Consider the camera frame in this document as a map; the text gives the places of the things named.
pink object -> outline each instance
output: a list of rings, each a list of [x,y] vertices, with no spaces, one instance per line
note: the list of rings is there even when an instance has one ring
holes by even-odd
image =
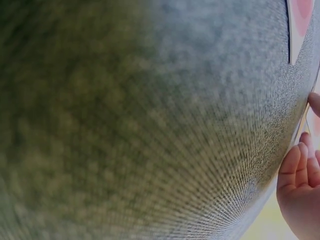
[[[305,36],[308,30],[312,15],[314,0],[289,0],[292,4],[294,22],[301,37]]]

curved fabric surface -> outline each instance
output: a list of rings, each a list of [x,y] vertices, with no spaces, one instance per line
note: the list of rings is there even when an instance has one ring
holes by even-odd
[[[0,238],[236,239],[320,62],[285,0],[0,2]]]

hand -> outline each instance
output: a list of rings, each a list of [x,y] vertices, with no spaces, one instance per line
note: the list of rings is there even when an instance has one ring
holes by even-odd
[[[308,102],[320,117],[320,95],[311,93]],[[280,166],[276,195],[281,213],[293,233],[300,240],[319,240],[320,151],[315,151],[306,132]]]

fabric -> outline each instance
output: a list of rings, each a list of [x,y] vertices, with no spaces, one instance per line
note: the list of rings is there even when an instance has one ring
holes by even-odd
[[[285,0],[0,1],[0,239],[237,239],[320,62]]]

